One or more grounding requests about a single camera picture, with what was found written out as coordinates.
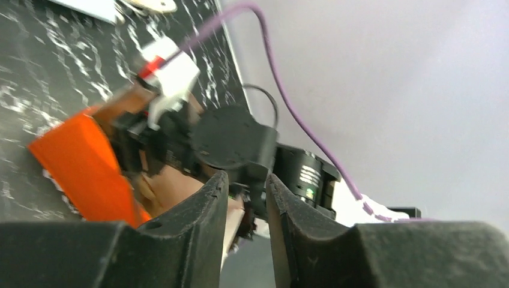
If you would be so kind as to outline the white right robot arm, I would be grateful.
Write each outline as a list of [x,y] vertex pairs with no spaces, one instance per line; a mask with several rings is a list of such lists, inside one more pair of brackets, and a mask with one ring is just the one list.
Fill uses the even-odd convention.
[[207,168],[227,170],[234,187],[250,193],[250,204],[260,217],[265,214],[262,178],[272,172],[303,201],[345,226],[421,218],[417,208],[387,208],[351,192],[333,165],[305,150],[276,143],[275,126],[256,122],[240,107],[201,113],[199,106],[192,105],[190,92],[199,68],[170,38],[156,39],[139,52],[136,84],[154,90],[155,97],[137,113],[134,124],[118,132],[125,134],[122,154],[139,145],[150,173],[159,173],[163,165],[194,178],[204,177]]

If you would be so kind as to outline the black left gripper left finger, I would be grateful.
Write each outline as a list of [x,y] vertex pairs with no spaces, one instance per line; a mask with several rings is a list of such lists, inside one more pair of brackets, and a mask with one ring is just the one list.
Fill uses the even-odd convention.
[[217,287],[228,177],[134,229],[119,221],[1,224],[2,287]]

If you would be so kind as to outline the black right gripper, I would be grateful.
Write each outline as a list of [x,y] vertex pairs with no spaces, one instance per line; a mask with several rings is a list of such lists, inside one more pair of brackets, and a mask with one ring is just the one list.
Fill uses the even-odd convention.
[[294,195],[330,218],[338,170],[312,153],[278,142],[275,125],[258,123],[237,105],[192,111],[190,88],[199,69],[167,37],[140,51],[141,73],[134,91],[148,99],[113,120],[113,150],[121,169],[159,174],[170,166],[205,182],[228,174],[234,195],[242,195],[250,217],[267,219],[265,181],[275,174]]

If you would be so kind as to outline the orange paper bag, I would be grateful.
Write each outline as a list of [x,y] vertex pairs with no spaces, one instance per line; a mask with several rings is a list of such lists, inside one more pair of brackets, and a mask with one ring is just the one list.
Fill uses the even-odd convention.
[[164,166],[156,176],[124,176],[109,137],[122,112],[140,112],[155,93],[129,85],[52,128],[29,150],[87,220],[123,220],[139,227],[192,196],[202,183]]

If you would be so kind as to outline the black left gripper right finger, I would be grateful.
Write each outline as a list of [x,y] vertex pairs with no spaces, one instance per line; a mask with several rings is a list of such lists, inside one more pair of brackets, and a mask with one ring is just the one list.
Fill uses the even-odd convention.
[[507,287],[508,239],[482,222],[343,226],[275,175],[267,211],[277,287]]

